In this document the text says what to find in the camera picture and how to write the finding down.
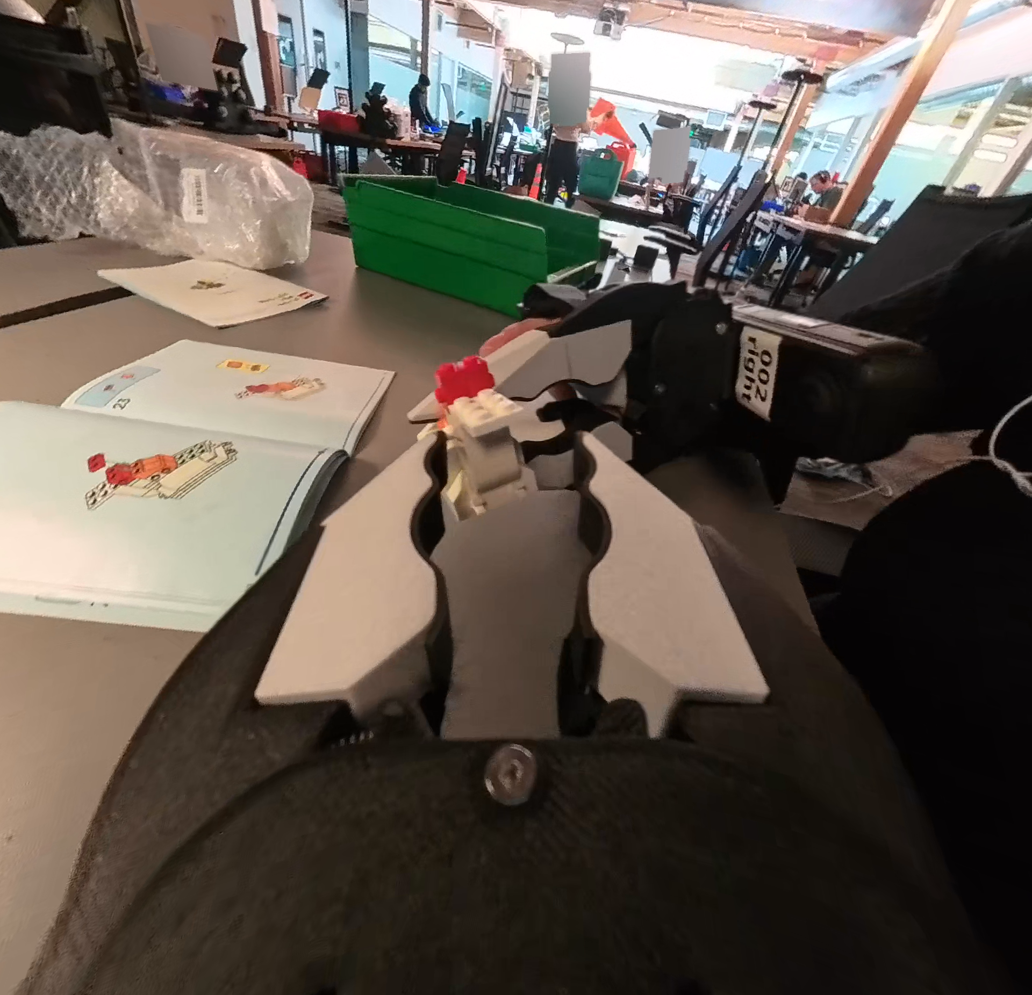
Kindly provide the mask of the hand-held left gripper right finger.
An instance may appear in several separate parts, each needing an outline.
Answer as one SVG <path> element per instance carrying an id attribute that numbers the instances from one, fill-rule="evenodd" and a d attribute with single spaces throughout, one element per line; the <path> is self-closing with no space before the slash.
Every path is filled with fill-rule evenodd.
<path id="1" fill-rule="evenodd" d="M 586 576 L 596 691 L 643 710 L 659 738 L 682 702 L 759 705 L 769 686 L 694 519 L 594 435 L 586 503 L 600 510 L 600 555 Z"/>

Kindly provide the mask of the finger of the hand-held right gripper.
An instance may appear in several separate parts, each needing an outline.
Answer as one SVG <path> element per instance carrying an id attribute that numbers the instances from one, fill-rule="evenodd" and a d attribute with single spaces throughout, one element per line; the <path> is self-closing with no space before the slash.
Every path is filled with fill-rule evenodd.
<path id="1" fill-rule="evenodd" d="M 533 472 L 585 472 L 590 464 L 581 446 L 589 434 L 617 459 L 634 467 L 634 439 L 613 405 L 598 405 L 561 384 L 523 402 L 516 424 L 523 462 Z"/>
<path id="2" fill-rule="evenodd" d="M 623 410 L 631 348 L 627 320 L 565 336 L 535 328 L 497 344 L 485 362 L 497 392 L 512 402 L 535 402 L 554 387 L 571 384 L 591 391 L 602 406 Z"/>

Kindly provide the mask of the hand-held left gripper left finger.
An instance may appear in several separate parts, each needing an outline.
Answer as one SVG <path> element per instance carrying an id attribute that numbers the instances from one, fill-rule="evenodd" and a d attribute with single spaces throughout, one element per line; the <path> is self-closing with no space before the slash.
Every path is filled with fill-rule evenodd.
<path id="1" fill-rule="evenodd" d="M 442 436 L 417 439 L 322 524 L 254 692 L 261 705 L 337 701 L 368 723 L 431 688 L 442 596 L 417 519 L 440 491 L 444 450 Z"/>

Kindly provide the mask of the white lego model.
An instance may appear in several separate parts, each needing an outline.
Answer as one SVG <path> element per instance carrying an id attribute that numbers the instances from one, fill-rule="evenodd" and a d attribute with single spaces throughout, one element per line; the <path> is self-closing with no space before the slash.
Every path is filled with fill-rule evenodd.
<path id="1" fill-rule="evenodd" d="M 444 441 L 447 475 L 440 499 L 446 525 L 459 524 L 536 491 L 512 426 L 522 408 L 496 390 L 482 357 L 441 365 L 434 374 L 433 421 L 419 440 Z"/>

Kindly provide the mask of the person's right hand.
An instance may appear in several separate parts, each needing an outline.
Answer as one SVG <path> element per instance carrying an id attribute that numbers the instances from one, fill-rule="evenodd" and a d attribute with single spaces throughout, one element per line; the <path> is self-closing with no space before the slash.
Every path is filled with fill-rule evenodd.
<path id="1" fill-rule="evenodd" d="M 505 329 L 502 329 L 493 338 L 489 338 L 485 341 L 480 348 L 480 355 L 482 357 L 487 357 L 488 355 L 496 352 L 503 346 L 521 338 L 525 333 L 529 333 L 530 331 L 549 331 L 560 320 L 557 318 L 523 318 L 515 321 Z"/>

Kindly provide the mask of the green plastic bin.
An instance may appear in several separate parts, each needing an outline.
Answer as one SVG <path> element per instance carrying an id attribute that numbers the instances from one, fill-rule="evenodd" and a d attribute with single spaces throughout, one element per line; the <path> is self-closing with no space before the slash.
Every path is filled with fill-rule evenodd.
<path id="1" fill-rule="evenodd" d="M 537 284 L 596 272 L 596 217 L 432 176 L 348 176 L 356 266 L 519 318 Z"/>

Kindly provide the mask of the open light blue instruction booklet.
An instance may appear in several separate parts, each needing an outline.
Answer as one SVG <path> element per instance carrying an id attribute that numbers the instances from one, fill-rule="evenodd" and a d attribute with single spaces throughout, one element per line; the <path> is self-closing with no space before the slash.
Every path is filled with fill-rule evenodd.
<path id="1" fill-rule="evenodd" d="M 2 402 L 4 614 L 205 632 L 309 527 L 394 371 L 183 340 Z"/>

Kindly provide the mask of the white instruction booklet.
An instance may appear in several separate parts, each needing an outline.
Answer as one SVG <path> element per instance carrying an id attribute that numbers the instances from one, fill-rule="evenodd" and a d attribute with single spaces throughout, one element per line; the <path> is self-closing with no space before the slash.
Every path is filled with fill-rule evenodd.
<path id="1" fill-rule="evenodd" d="M 215 329 L 275 318 L 328 295 L 265 272 L 190 259 L 165 266 L 103 269 L 100 279 Z"/>

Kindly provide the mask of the clear plastic bag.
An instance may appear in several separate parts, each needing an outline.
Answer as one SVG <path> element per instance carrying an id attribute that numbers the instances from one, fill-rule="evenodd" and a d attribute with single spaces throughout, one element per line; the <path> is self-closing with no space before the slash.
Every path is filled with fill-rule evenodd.
<path id="1" fill-rule="evenodd" d="M 267 153 L 115 120 L 101 232 L 166 256 L 268 271 L 307 262 L 313 191 Z"/>

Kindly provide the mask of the bubble wrap sheet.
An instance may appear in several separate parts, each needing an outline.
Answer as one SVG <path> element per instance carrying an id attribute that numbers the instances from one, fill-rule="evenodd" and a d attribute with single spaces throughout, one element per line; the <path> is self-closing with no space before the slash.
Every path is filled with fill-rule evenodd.
<path id="1" fill-rule="evenodd" d="M 1 135 L 2 201 L 26 238 L 146 244 L 165 213 L 126 169 L 122 146 L 101 134 L 42 126 Z"/>

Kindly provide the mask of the wooden post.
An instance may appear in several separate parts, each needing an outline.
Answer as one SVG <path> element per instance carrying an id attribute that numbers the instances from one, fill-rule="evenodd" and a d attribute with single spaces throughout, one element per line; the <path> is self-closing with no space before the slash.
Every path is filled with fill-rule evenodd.
<path id="1" fill-rule="evenodd" d="M 922 99 L 929 82 L 948 52 L 952 42 L 977 0 L 944 0 L 941 9 L 927 28 L 908 68 L 898 81 L 894 96 L 886 102 L 876 131 L 858 158 L 851 176 L 838 204 L 830 215 L 832 227 L 849 228 L 867 200 L 897 138 Z"/>

